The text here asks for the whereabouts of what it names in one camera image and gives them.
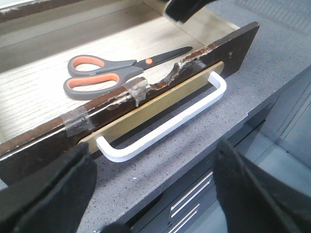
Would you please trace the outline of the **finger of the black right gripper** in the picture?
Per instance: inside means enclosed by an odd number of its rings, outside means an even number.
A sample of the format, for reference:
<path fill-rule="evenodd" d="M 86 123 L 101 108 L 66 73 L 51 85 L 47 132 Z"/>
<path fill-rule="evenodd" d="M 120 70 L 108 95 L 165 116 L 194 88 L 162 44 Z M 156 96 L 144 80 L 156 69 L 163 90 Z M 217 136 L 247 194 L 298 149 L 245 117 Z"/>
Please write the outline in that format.
<path fill-rule="evenodd" d="M 165 13 L 181 23 L 188 21 L 195 13 L 214 0 L 170 0 Z"/>

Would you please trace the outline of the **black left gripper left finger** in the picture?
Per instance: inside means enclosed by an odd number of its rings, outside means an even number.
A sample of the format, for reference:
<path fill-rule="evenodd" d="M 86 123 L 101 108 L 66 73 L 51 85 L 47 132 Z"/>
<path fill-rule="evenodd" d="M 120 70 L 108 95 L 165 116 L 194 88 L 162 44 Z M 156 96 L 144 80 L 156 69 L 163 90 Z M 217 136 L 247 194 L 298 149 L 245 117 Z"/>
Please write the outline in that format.
<path fill-rule="evenodd" d="M 93 196 L 97 165 L 80 143 L 0 192 L 2 233 L 75 233 Z"/>

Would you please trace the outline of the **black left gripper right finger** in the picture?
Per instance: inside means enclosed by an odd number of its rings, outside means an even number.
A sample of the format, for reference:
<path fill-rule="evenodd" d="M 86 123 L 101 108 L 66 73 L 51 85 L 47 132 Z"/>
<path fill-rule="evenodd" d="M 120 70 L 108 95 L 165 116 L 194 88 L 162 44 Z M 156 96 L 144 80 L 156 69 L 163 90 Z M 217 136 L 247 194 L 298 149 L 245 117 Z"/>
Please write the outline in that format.
<path fill-rule="evenodd" d="M 217 200 L 230 233 L 309 233 L 311 199 L 220 139 L 213 164 Z"/>

